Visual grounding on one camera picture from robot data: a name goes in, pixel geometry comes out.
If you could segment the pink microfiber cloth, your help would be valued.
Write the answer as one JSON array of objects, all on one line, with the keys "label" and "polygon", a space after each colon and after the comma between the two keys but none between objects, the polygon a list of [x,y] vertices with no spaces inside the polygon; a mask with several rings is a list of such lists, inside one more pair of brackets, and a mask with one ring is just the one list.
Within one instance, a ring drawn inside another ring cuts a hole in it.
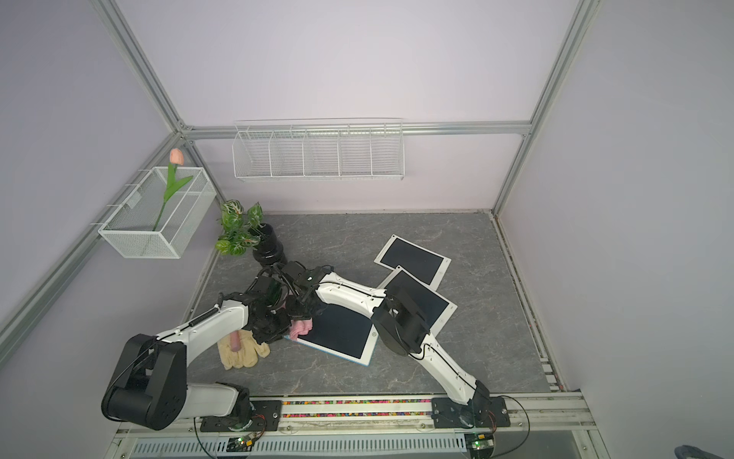
[{"label": "pink microfiber cloth", "polygon": [[299,321],[292,321],[289,330],[289,338],[290,340],[293,340],[295,342],[300,337],[307,336],[312,330],[312,319],[300,319]]}]

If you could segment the large blue drawing tablet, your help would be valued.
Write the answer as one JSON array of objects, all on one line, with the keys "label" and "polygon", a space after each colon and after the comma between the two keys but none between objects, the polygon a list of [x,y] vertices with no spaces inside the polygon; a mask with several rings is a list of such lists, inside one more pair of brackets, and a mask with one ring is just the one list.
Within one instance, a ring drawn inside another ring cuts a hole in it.
[{"label": "large blue drawing tablet", "polygon": [[320,304],[312,325],[310,332],[299,336],[296,343],[358,365],[369,365],[378,332],[368,317],[342,306]]}]

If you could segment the white drawing tablet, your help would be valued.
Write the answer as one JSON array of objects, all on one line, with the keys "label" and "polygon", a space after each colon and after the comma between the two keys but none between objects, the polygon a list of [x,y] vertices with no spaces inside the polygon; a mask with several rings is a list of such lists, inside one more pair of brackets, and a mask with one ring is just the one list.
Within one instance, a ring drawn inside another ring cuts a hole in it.
[{"label": "white drawing tablet", "polygon": [[391,270],[402,267],[403,271],[408,271],[422,283],[437,289],[451,264],[451,259],[393,234],[374,262]]},{"label": "white drawing tablet", "polygon": [[458,309],[455,303],[418,280],[403,267],[397,267],[378,285],[378,288],[391,294],[395,294],[399,290],[405,290],[419,306],[426,323],[430,326],[430,332],[434,336],[441,333],[443,327],[447,325]]}]

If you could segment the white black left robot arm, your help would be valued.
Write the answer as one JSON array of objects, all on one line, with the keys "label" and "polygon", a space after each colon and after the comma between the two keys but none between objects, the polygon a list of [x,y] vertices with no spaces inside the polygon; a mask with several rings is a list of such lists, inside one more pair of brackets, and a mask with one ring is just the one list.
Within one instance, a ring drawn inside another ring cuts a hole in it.
[{"label": "white black left robot arm", "polygon": [[187,367],[233,332],[250,331],[258,342],[278,339],[289,320],[280,307],[285,285],[258,277],[244,293],[220,295],[201,315],[150,336],[129,339],[101,401],[102,415],[151,430],[180,419],[218,418],[228,428],[252,423],[250,392],[236,384],[193,384]]}]

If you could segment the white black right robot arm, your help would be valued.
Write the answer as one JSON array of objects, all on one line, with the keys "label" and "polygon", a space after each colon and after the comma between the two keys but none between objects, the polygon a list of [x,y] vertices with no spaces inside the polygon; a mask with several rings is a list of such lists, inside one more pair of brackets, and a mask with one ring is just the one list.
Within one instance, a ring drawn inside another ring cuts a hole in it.
[{"label": "white black right robot arm", "polygon": [[330,265],[307,269],[299,262],[290,262],[277,265],[274,271],[299,313],[311,314],[324,304],[367,317],[384,345],[421,365],[445,390],[445,396],[431,402],[435,428],[497,430],[510,426],[506,400],[491,396],[481,381],[447,354],[417,302],[405,290],[390,292],[364,286],[341,277]]}]

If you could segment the beige cloth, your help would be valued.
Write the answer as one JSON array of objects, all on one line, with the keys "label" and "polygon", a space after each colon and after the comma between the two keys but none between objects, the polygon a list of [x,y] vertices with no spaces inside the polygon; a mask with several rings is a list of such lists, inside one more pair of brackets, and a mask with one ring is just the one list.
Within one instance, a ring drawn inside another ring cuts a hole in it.
[{"label": "beige cloth", "polygon": [[265,359],[271,354],[271,348],[267,343],[258,343],[254,340],[249,330],[238,330],[242,347],[237,353],[231,351],[231,340],[228,334],[217,342],[217,348],[221,363],[225,370],[252,368],[260,359]]}]

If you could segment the green potted plant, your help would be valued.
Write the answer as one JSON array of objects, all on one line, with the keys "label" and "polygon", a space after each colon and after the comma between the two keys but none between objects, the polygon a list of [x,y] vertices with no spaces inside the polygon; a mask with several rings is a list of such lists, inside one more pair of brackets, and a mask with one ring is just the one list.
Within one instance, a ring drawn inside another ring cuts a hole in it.
[{"label": "green potted plant", "polygon": [[215,248],[224,256],[242,256],[264,239],[263,210],[260,203],[245,208],[238,200],[221,204],[222,234]]}]

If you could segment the white mesh side basket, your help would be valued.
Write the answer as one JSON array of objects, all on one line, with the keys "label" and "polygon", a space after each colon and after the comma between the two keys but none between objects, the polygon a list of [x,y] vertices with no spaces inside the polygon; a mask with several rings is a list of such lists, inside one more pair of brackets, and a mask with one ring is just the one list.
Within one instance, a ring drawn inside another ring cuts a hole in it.
[{"label": "white mesh side basket", "polygon": [[133,187],[97,232],[124,258],[179,259],[204,220],[216,192],[204,168],[180,166],[177,178],[192,176],[167,203],[158,231],[167,166],[156,166]]}]

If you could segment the pink artificial tulip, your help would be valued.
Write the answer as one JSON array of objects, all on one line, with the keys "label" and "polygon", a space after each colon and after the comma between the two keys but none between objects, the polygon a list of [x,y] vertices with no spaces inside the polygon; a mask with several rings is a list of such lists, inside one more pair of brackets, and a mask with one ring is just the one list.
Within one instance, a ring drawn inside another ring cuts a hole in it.
[{"label": "pink artificial tulip", "polygon": [[160,221],[164,215],[164,210],[168,201],[184,186],[189,184],[192,180],[192,176],[185,176],[181,179],[177,178],[177,171],[180,166],[185,165],[185,155],[179,148],[174,148],[169,153],[168,166],[166,172],[166,188],[164,189],[164,195],[162,196],[162,206],[160,207],[158,216],[152,231],[158,231]]}]

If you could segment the white ventilation grille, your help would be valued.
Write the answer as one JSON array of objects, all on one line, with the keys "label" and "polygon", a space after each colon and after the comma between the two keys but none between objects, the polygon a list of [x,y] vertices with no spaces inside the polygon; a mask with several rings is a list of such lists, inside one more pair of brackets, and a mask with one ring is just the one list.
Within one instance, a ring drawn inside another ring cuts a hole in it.
[{"label": "white ventilation grille", "polygon": [[249,446],[241,436],[143,438],[129,458],[279,458],[366,457],[419,454],[468,456],[464,435],[266,435]]}]

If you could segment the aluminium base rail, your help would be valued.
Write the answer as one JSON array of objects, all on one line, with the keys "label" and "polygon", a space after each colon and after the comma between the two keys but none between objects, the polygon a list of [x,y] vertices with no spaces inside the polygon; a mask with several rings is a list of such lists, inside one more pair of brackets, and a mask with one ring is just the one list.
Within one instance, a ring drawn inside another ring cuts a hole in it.
[{"label": "aluminium base rail", "polygon": [[122,424],[113,444],[134,444],[140,439],[176,438],[211,447],[213,440],[235,438],[248,443],[277,435],[434,434],[449,432],[568,431],[577,442],[601,440],[596,421],[579,392],[515,393],[501,395],[474,414],[436,394],[255,397],[250,402],[252,420],[235,428],[221,419],[179,420],[164,430]]}]

